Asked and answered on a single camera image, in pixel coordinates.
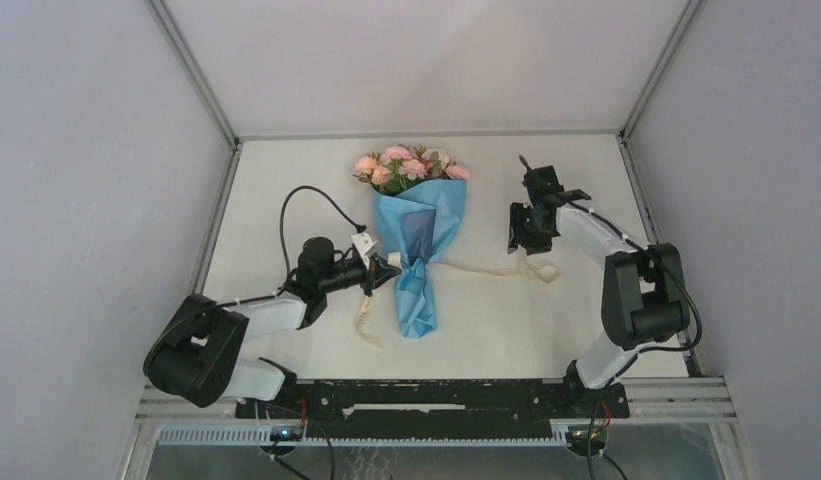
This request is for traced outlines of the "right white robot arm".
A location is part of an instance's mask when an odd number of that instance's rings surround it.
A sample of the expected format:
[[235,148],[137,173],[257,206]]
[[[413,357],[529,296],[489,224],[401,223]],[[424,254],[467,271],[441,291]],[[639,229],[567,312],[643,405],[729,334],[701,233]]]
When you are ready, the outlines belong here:
[[670,243],[638,241],[599,213],[581,189],[566,189],[553,167],[528,167],[523,176],[525,204],[510,207],[508,250],[548,253],[554,239],[577,244],[603,272],[602,333],[567,369],[564,402],[578,416],[591,415],[604,400],[603,388],[618,381],[651,352],[681,353],[697,346],[670,340],[701,317],[686,289],[680,253]]

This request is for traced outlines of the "base circuit board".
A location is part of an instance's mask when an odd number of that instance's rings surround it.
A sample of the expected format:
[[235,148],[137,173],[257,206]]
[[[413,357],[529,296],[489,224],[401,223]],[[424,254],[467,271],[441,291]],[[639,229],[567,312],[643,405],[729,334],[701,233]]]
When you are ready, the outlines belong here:
[[588,440],[604,443],[607,437],[608,432],[604,428],[589,429],[583,426],[582,428],[571,428],[567,432],[567,439],[572,443],[586,443]]
[[269,434],[271,443],[299,442],[303,432],[299,427],[279,426],[273,427]]

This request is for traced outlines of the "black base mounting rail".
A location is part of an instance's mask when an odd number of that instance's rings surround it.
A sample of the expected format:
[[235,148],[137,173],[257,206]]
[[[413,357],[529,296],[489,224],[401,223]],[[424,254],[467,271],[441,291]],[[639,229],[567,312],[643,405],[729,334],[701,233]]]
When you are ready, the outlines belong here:
[[549,439],[555,421],[627,419],[625,388],[606,393],[562,380],[298,380],[269,402],[247,399],[239,420],[313,425],[315,438],[342,440]]

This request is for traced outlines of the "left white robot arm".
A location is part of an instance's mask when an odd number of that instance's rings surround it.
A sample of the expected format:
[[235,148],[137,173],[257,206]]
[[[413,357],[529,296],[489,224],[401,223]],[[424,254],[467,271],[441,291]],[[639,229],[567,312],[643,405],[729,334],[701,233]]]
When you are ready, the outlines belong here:
[[158,390],[205,408],[220,399],[254,399],[276,417],[291,414],[299,394],[295,374],[268,359],[241,357],[242,346],[278,332],[312,325],[326,310],[329,294],[352,287],[371,296],[402,272],[401,256],[374,250],[366,233],[356,234],[347,254],[331,240],[307,240],[296,268],[272,294],[218,303],[187,296],[143,362]]

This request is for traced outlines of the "left base circuit board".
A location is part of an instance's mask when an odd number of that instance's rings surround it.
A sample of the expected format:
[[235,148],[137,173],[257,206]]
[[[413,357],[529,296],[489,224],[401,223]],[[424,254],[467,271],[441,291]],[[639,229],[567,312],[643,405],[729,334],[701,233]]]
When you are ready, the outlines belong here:
[[299,427],[279,426],[273,427],[269,434],[271,443],[299,442],[303,432]]

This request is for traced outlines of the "fake pink flower bouquet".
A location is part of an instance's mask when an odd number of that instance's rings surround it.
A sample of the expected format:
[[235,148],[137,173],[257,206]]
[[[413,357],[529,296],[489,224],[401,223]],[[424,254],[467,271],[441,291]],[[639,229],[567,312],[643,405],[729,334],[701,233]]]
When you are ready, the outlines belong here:
[[396,196],[434,180],[467,182],[470,173],[444,149],[398,144],[359,158],[353,177],[380,194]]

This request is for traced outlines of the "blue wrapping paper sheet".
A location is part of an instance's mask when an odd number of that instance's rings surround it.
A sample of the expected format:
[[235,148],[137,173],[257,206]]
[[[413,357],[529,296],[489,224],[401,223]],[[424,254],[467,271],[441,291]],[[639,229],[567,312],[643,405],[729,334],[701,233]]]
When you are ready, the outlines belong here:
[[437,329],[429,265],[442,259],[466,209],[467,182],[427,180],[395,195],[374,195],[374,220],[383,251],[400,255],[394,283],[395,310],[403,337],[420,339]]

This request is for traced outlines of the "right base circuit board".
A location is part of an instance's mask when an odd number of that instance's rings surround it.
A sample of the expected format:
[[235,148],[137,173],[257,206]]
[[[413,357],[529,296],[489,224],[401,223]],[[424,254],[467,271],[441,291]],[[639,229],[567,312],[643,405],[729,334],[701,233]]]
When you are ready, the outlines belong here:
[[567,439],[572,443],[586,443],[588,440],[604,443],[607,437],[608,432],[604,428],[589,429],[583,426],[582,428],[571,428],[567,432]]

